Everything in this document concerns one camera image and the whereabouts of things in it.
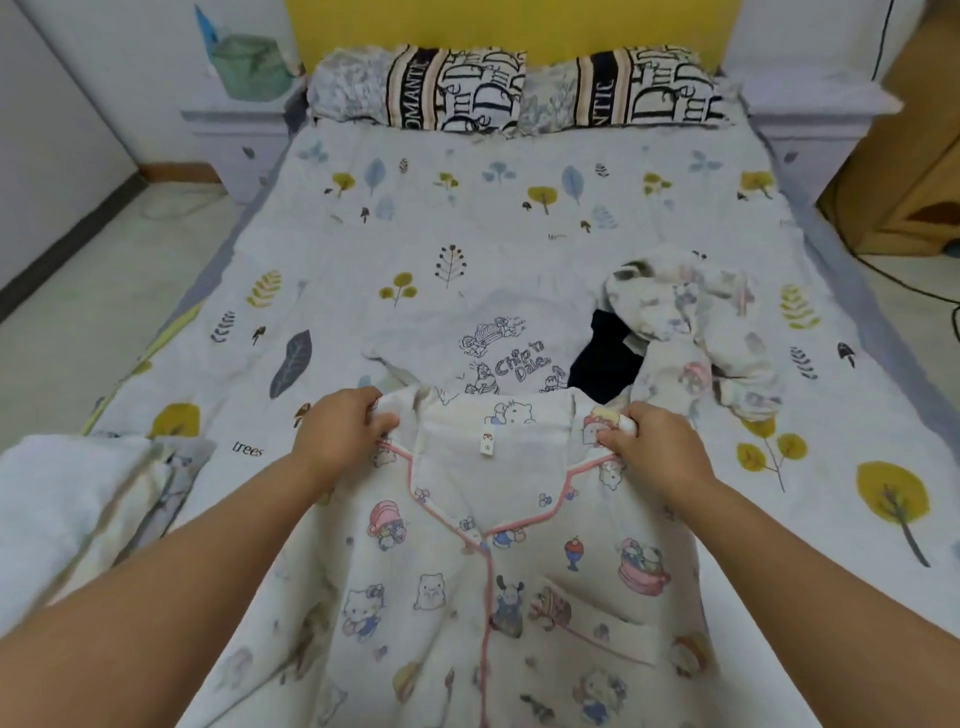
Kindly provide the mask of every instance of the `white nightstand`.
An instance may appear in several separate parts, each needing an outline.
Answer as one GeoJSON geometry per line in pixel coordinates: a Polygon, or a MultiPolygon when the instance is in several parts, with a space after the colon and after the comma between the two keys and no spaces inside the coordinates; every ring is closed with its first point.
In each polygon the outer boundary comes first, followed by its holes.
{"type": "Polygon", "coordinates": [[[725,67],[741,84],[751,123],[786,174],[817,201],[874,118],[903,104],[852,71],[816,65],[725,67]]]}
{"type": "Polygon", "coordinates": [[[259,104],[227,96],[219,79],[206,77],[180,116],[204,147],[230,197],[246,205],[267,184],[302,119],[299,109],[306,79],[291,79],[290,90],[259,104]]]}

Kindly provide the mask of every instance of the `pink piping trim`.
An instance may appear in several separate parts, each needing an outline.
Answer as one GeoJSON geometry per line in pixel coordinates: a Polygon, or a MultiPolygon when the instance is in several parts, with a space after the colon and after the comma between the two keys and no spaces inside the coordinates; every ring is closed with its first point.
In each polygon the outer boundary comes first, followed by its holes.
{"type": "MultiPolygon", "coordinates": [[[[466,543],[468,546],[470,546],[473,550],[478,551],[487,561],[487,586],[484,589],[484,600],[486,602],[486,604],[484,604],[484,633],[483,633],[483,641],[480,644],[480,698],[481,698],[480,725],[485,726],[487,725],[487,671],[490,664],[487,653],[490,645],[490,634],[492,632],[491,617],[493,616],[493,579],[494,579],[493,555],[490,553],[488,549],[481,548],[480,545],[476,544],[476,542],[471,541],[469,538],[467,538],[464,535],[463,530],[461,530],[460,528],[453,527],[450,524],[449,520],[445,516],[441,515],[441,512],[439,511],[439,509],[435,509],[432,504],[427,505],[427,503],[430,502],[429,498],[425,498],[424,502],[420,502],[420,500],[414,494],[414,487],[413,487],[414,486],[414,456],[412,453],[394,445],[393,443],[389,443],[385,441],[380,441],[378,443],[378,446],[382,449],[389,450],[390,452],[395,452],[397,455],[399,455],[400,457],[402,457],[404,460],[407,461],[407,493],[414,500],[414,502],[418,506],[420,506],[423,510],[425,510],[427,513],[429,513],[431,516],[433,516],[435,519],[437,519],[437,521],[442,523],[447,530],[452,531],[454,534],[459,536],[460,539],[464,543],[466,543]]],[[[487,531],[482,535],[484,536],[484,538],[486,538],[491,534],[499,533],[500,531],[509,531],[512,528],[522,528],[527,525],[532,525],[533,523],[539,523],[539,522],[547,521],[548,519],[553,518],[554,516],[557,515],[557,512],[560,510],[560,507],[564,504],[564,501],[566,500],[566,494],[570,491],[571,482],[573,480],[574,475],[585,473],[586,471],[592,468],[596,468],[597,466],[602,465],[603,463],[606,463],[614,459],[616,459],[616,453],[612,452],[609,455],[605,455],[604,457],[601,457],[597,460],[591,460],[587,463],[584,463],[583,465],[578,466],[572,471],[568,470],[566,472],[566,480],[564,481],[564,488],[561,490],[560,496],[557,500],[557,505],[554,508],[551,508],[547,513],[540,514],[539,516],[534,516],[533,518],[526,519],[525,521],[517,521],[515,523],[510,523],[505,526],[496,528],[495,530],[487,531]]],[[[607,652],[610,652],[611,654],[614,654],[618,657],[622,657],[623,659],[629,660],[631,662],[639,662],[638,660],[634,660],[624,655],[620,655],[620,653],[614,652],[611,649],[607,649],[606,647],[603,647],[595,643],[594,641],[584,637],[583,635],[580,635],[576,632],[573,632],[567,629],[566,627],[563,627],[559,624],[557,626],[561,627],[568,634],[571,634],[574,637],[578,637],[581,640],[584,640],[586,642],[589,642],[590,644],[593,644],[599,649],[604,649],[607,652]]]]}

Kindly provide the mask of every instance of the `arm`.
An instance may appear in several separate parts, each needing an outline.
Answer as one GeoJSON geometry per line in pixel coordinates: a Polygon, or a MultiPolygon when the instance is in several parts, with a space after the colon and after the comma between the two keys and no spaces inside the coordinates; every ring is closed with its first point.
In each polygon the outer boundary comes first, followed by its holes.
{"type": "Polygon", "coordinates": [[[960,641],[717,480],[683,417],[639,402],[627,415],[637,436],[611,431],[597,439],[703,542],[824,725],[956,724],[960,641]]]}
{"type": "Polygon", "coordinates": [[[396,427],[367,422],[379,396],[323,398],[290,454],[0,641],[3,724],[173,726],[294,526],[396,427]]]}

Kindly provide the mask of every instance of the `grey bed edge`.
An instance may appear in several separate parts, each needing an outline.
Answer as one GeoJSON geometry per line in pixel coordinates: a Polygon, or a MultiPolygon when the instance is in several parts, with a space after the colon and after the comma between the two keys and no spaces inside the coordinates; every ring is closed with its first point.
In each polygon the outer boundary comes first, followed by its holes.
{"type": "MultiPolygon", "coordinates": [[[[289,152],[288,146],[271,172],[267,184],[256,199],[247,205],[230,235],[183,294],[161,331],[185,311],[203,301],[220,284],[223,272],[233,258],[237,238],[274,189],[280,167],[289,152]]],[[[837,232],[816,207],[806,201],[803,192],[790,180],[789,175],[781,169],[776,171],[780,189],[804,230],[807,254],[826,279],[835,300],[856,324],[864,351],[897,383],[917,410],[924,425],[943,438],[954,459],[960,464],[960,412],[927,379],[917,357],[883,315],[861,266],[847,251],[837,232]]]]}

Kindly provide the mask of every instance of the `forearm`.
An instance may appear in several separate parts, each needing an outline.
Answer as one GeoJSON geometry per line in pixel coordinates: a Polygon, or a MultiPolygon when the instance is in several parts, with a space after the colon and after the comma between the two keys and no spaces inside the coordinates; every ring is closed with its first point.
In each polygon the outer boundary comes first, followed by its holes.
{"type": "Polygon", "coordinates": [[[14,630],[0,642],[4,724],[174,725],[311,505],[306,477],[281,458],[14,630]]]}
{"type": "Polygon", "coordinates": [[[722,483],[670,503],[703,542],[825,725],[949,725],[960,643],[722,483]]]}

